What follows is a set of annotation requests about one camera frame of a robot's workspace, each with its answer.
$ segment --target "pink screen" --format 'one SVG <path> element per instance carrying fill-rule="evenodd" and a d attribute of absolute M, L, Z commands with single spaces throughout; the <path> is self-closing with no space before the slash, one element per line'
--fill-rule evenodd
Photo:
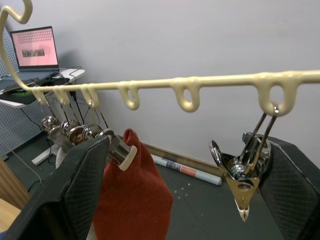
<path fill-rule="evenodd" d="M 51 28 L 12 33 L 12 39 L 21 67 L 58 65 Z"/>

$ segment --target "drying rack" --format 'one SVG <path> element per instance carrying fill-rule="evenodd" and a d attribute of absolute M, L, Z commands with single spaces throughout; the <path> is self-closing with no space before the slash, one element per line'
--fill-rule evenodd
<path fill-rule="evenodd" d="M 32 14 L 31 0 L 23 0 L 24 11 L 20 15 L 10 6 L 4 6 L 0 12 L 0 54 L 8 71 L 15 82 L 25 91 L 32 91 L 37 101 L 47 104 L 44 92 L 54 92 L 58 100 L 69 105 L 67 92 L 81 91 L 87 104 L 93 108 L 99 108 L 98 90 L 119 90 L 124 103 L 132 110 L 140 106 L 139 89 L 172 88 L 179 106 L 186 112 L 195 112 L 200 105 L 200 88 L 218 86 L 254 86 L 258 91 L 259 105 L 263 112 L 273 116 L 288 114 L 294 107 L 297 88 L 301 84 L 320 83 L 320 70 L 311 71 L 284 71 L 262 72 L 256 74 L 229 75 L 229 76 L 191 76 L 158 80 L 132 80 L 120 82 L 90 83 L 61 86 L 26 86 L 15 73 L 3 42 L 3 31 L 8 16 L 12 16 L 18 23 L 26 24 Z M 274 110 L 274 104 L 270 99 L 272 87 L 280 86 L 283 89 L 283 103 L 278 105 L 278 112 Z M 189 90 L 191 101 L 187 101 L 184 91 Z"/>

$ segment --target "gray floor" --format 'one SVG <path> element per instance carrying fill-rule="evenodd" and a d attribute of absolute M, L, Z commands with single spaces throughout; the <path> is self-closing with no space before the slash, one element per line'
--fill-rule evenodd
<path fill-rule="evenodd" d="M 35 166 L 31 160 L 47 148 L 46 136 L 40 135 L 16 149 L 15 153 L 46 180 L 55 165 L 46 160 Z M 28 189 L 38 180 L 37 176 L 14 155 L 8 156 L 6 163 Z M 49 161 L 54 162 L 55 157 L 50 157 Z M 283 240 L 259 194 L 251 200 L 249 217 L 244 223 L 225 182 L 215 186 L 162 166 L 157 168 L 174 198 L 167 240 Z M 35 183 L 30 193 L 33 194 L 39 185 L 39 182 Z"/>

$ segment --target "laptop screen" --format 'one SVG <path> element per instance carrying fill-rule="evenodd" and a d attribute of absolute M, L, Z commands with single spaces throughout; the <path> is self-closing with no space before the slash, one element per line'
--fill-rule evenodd
<path fill-rule="evenodd" d="M 51 26 L 12 31 L 19 69 L 56 69 L 58 58 Z"/>

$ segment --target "red knitted fabric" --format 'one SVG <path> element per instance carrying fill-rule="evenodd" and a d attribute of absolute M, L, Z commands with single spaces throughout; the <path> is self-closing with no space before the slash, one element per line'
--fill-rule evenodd
<path fill-rule="evenodd" d="M 137 154 L 126 171 L 113 160 L 104 169 L 93 219 L 98 240 L 164 240 L 173 197 L 137 134 L 127 129 L 123 141 Z"/>

